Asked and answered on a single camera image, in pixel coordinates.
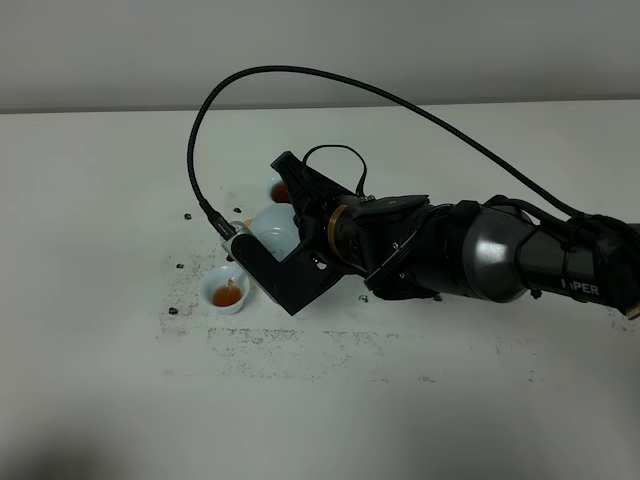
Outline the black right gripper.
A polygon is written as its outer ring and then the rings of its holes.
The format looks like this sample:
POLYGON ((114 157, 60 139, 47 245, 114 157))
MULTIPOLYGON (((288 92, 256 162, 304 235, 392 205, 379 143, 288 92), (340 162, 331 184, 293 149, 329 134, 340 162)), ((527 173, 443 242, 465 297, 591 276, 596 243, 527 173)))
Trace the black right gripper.
POLYGON ((300 245, 294 273, 304 280, 406 280, 421 230, 433 217, 425 195, 364 199, 285 151, 271 163, 295 211, 300 245))

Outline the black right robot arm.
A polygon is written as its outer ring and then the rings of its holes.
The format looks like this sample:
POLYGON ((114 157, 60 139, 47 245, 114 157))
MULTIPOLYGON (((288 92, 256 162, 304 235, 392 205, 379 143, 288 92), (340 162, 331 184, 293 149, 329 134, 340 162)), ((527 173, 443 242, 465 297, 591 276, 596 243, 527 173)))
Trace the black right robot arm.
POLYGON ((497 195, 434 204, 348 190, 291 153, 273 163, 302 236, 384 300, 440 294, 496 303, 554 293, 639 315, 639 229, 602 215, 559 220, 497 195))

